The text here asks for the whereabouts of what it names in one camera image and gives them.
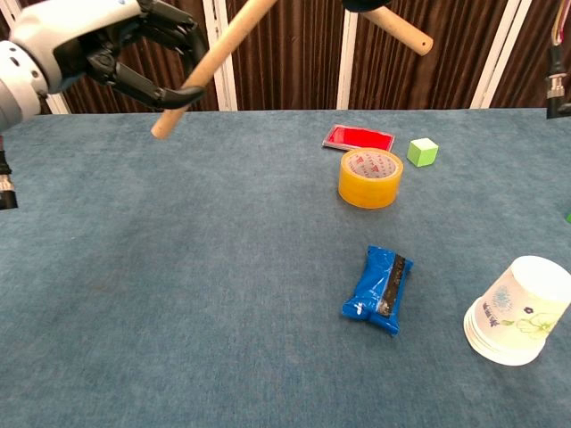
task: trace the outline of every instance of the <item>paper cup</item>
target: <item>paper cup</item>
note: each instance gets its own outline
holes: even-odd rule
[[[516,259],[464,316],[468,342],[506,366],[535,359],[571,302],[571,275],[535,256]]]

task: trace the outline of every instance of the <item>roll of tape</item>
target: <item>roll of tape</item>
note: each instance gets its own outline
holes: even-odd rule
[[[386,207],[396,199],[403,170],[402,161],[385,150],[351,150],[341,159],[339,194],[356,207]]]

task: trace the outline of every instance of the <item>green cube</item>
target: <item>green cube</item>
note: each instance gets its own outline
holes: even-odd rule
[[[410,142],[407,158],[415,167],[425,167],[434,163],[437,153],[437,144],[430,138],[420,138]]]

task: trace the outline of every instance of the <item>blue package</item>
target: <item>blue package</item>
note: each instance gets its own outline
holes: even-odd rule
[[[343,315],[368,320],[396,335],[404,283],[412,265],[393,251],[369,245],[365,271],[353,297],[343,304]]]

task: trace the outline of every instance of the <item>blue carpet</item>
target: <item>blue carpet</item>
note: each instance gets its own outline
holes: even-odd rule
[[[51,116],[5,135],[2,427],[563,427],[571,316],[494,364],[462,318],[520,255],[571,268],[571,120],[544,111]],[[336,193],[335,123],[396,135],[397,202]],[[440,145],[435,165],[408,141]],[[415,262],[401,332],[343,318],[367,246]]]

